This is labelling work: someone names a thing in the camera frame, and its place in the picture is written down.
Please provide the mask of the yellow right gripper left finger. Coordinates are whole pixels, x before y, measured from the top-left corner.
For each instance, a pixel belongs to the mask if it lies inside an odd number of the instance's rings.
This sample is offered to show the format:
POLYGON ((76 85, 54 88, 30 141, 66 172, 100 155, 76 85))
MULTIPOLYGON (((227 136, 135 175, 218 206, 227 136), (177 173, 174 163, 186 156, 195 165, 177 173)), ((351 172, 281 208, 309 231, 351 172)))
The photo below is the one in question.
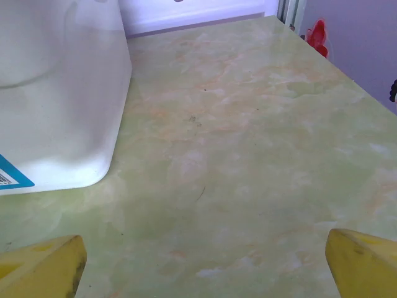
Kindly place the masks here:
POLYGON ((79 235, 0 253, 0 298, 74 298, 86 261, 79 235))

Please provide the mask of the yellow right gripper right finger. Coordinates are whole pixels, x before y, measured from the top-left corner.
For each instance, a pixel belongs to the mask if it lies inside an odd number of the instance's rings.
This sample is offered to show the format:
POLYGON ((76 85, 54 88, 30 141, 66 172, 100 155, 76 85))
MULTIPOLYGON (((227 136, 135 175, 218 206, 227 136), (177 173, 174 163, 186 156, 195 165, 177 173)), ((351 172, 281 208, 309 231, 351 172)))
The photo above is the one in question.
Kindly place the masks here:
POLYGON ((334 228, 325 255, 341 298, 397 298, 397 242, 334 228))

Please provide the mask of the blue barcode label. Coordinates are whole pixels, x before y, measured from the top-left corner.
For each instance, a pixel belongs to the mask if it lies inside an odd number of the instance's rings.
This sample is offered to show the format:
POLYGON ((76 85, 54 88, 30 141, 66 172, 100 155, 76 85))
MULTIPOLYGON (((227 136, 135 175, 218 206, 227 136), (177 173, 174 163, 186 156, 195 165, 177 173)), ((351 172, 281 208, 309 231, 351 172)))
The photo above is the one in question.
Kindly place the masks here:
POLYGON ((33 187, 35 184, 0 155, 0 190, 33 187))

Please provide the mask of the white plastic container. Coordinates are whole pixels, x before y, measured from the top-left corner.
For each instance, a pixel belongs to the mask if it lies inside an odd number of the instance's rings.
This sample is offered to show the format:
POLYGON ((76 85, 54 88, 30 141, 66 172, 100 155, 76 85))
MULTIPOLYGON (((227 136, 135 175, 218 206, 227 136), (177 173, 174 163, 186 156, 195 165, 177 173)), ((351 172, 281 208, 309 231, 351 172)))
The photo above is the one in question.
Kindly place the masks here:
POLYGON ((35 186, 108 172, 132 75, 118 0, 0 0, 0 155, 35 186))

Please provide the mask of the red plastic object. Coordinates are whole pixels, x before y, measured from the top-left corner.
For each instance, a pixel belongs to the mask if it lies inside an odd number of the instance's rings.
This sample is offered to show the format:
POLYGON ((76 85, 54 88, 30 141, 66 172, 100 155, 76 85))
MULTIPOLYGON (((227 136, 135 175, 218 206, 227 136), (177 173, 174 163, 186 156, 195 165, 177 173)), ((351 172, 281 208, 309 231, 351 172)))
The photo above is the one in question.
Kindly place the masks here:
POLYGON ((325 43, 327 41, 326 23, 318 19, 311 29, 306 31, 306 42, 323 57, 328 58, 329 52, 325 43))

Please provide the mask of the metal frame post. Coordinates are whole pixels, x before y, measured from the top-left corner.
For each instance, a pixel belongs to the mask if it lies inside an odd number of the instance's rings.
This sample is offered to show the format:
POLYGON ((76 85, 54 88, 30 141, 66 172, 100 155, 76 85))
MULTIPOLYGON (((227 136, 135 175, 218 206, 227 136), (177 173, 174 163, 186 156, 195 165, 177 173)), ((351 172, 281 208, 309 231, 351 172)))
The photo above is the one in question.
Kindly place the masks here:
POLYGON ((291 30, 295 31, 295 19, 300 0, 279 0, 277 18, 291 30))

